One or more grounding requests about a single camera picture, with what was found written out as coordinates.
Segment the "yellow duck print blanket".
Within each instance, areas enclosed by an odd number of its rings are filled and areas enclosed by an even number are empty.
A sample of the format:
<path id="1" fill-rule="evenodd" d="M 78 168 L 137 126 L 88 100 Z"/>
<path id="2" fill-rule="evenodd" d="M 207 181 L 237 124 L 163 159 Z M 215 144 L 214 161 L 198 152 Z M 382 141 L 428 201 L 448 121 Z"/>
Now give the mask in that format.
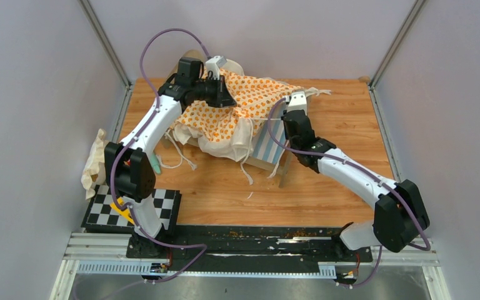
<path id="1" fill-rule="evenodd" d="M 308 96 L 331 93 L 330 90 L 306 89 L 269 77 L 246 76 L 243 68 L 232 60 L 220 68 L 220 74 L 237 104 L 213 108 L 204 101 L 195 101 L 170 128 L 174 140 L 181 144 L 194 138 L 202 152 L 236 162 L 253 152 L 253 138 L 278 100 L 300 90 Z"/>

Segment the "wooden pet bed frame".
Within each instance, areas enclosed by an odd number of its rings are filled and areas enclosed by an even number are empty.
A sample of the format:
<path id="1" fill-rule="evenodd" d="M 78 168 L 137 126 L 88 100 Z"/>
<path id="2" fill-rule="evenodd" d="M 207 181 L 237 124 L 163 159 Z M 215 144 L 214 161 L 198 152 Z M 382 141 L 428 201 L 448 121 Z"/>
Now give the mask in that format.
<path id="1" fill-rule="evenodd" d="M 293 156 L 285 149 L 289 143 L 282 117 L 289 110 L 307 111 L 308 102 L 305 91 L 295 91 L 278 99 L 254 139 L 254 151 L 250 157 L 252 165 L 269 171 L 269 179 L 278 177 L 280 188 L 284 186 Z"/>

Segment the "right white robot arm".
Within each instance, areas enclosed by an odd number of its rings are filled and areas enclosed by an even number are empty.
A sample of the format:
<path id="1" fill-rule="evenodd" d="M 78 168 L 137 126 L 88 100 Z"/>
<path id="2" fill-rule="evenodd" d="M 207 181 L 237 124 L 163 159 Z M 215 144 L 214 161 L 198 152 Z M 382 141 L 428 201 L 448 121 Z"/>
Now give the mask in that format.
<path id="1" fill-rule="evenodd" d="M 294 92 L 282 101 L 281 121 L 285 138 L 297 160 L 307 168 L 336 180 L 359 196 L 374 211 L 372 221 L 344 226 L 332 252 L 347 261 L 357 249 L 383 246 L 398 253 L 414 247 L 414 239 L 424 235 L 430 225 L 418 186 L 405 179 L 397 182 L 359 164 L 332 142 L 316 136 L 308 117 L 306 93 Z"/>

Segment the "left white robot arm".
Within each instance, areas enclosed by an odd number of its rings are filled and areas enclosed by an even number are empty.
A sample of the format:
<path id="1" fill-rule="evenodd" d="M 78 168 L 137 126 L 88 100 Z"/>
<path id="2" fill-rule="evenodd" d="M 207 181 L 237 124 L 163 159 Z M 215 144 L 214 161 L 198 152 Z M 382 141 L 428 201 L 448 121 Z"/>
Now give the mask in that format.
<path id="1" fill-rule="evenodd" d="M 156 98 L 138 125 L 119 143 L 109 142 L 104 149 L 106 181 L 115 206 L 127 211 L 134 221 L 134 232 L 142 237 L 142 250 L 151 258 L 166 252 L 166 241 L 158 234 L 163 228 L 152 197 L 156 174 L 150 156 L 170 125 L 196 100 L 212 108 L 236 105 L 226 87 L 220 68 L 223 56 L 206 62 L 182 57 L 177 70 L 153 91 Z"/>

